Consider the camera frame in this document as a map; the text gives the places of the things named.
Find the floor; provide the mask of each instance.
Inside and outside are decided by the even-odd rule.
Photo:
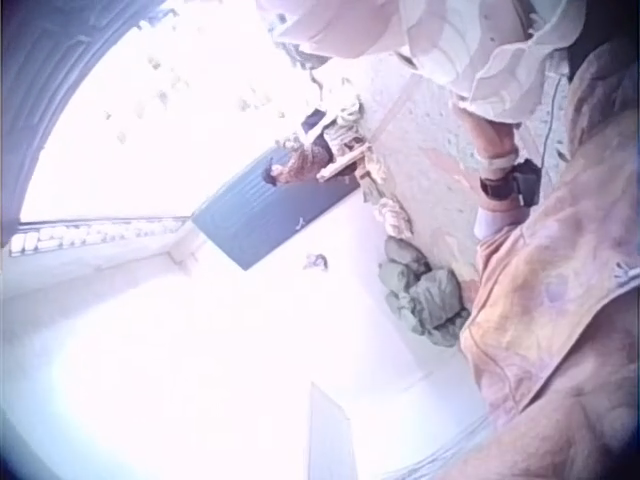
[[[449,111],[447,92],[412,74],[392,55],[336,59],[323,67],[318,77],[328,84],[339,77],[354,83],[365,108],[362,128],[390,172],[388,189],[412,218],[413,242],[433,264],[454,269],[465,303],[470,305],[478,288],[472,234],[477,167],[473,147]],[[529,123],[542,150],[549,121],[553,118],[554,122],[546,153],[543,197],[562,170],[556,149],[565,153],[562,105],[567,84],[559,78],[549,76],[543,105]]]

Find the wall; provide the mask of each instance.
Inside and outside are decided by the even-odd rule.
[[[154,255],[166,253],[183,235],[137,238],[104,245],[70,248],[20,257],[2,252],[2,296],[10,298],[60,282],[90,275]]]
[[[303,478],[297,345],[208,293],[159,255],[5,301],[2,407],[57,475]]]
[[[377,278],[384,238],[356,192],[248,272],[196,232],[171,251],[207,295],[276,301],[263,316],[304,346],[290,361],[352,419],[360,478],[426,457],[486,412],[461,353],[409,333],[388,312]],[[323,253],[329,271],[303,271],[308,253]]]

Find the cable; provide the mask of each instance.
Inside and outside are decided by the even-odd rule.
[[[542,144],[542,155],[540,158],[540,168],[544,169],[544,160],[547,155],[547,146],[549,144],[549,138],[551,137],[551,131],[553,130],[553,119],[556,114],[556,98],[558,96],[558,91],[560,90],[560,82],[562,82],[563,77],[558,78],[556,82],[556,86],[553,90],[553,95],[551,96],[551,116],[549,118],[549,128],[547,128],[547,133],[544,137],[544,142]]]

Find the person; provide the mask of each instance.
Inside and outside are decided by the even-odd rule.
[[[307,134],[313,130],[325,118],[326,112],[314,109],[302,121],[302,131]],[[316,181],[317,175],[334,161],[333,150],[327,142],[324,134],[327,128],[335,124],[335,120],[329,123],[322,132],[313,139],[310,145],[305,145],[299,139],[285,142],[283,145],[291,152],[286,165],[268,164],[262,172],[265,183],[278,187],[294,183]],[[356,165],[352,164],[338,172],[338,177],[348,177],[355,172]]]
[[[580,57],[566,105],[570,161],[533,211],[518,195],[514,126],[452,105],[484,192],[480,288],[460,345],[497,430],[439,478],[604,478],[634,439],[637,30],[632,37],[570,52]]]
[[[331,163],[331,157],[321,147],[295,145],[286,165],[269,164],[262,172],[265,183],[278,187],[315,180],[318,173]]]

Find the cloth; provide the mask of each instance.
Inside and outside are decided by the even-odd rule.
[[[542,101],[554,56],[573,43],[587,0],[400,0],[415,70],[461,95],[460,106],[505,123],[526,121]]]
[[[620,42],[587,58],[556,191],[479,246],[461,347],[499,432],[442,478],[598,478],[637,425],[637,82]]]

